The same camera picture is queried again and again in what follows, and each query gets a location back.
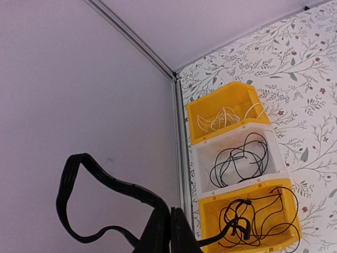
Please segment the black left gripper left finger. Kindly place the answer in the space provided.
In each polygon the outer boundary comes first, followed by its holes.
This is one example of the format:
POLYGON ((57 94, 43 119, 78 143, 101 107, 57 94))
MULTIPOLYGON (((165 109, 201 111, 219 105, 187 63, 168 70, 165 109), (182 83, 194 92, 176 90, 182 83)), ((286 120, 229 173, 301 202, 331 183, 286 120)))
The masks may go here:
POLYGON ((154 208, 135 252, 170 252, 171 215, 165 203, 154 208))

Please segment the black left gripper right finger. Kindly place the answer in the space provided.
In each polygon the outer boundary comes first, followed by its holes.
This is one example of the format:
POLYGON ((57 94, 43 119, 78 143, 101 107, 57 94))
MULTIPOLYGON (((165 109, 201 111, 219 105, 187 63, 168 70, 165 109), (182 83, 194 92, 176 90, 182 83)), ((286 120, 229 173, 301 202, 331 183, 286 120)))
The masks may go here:
POLYGON ((171 208, 171 252, 202 252, 181 208, 171 208))

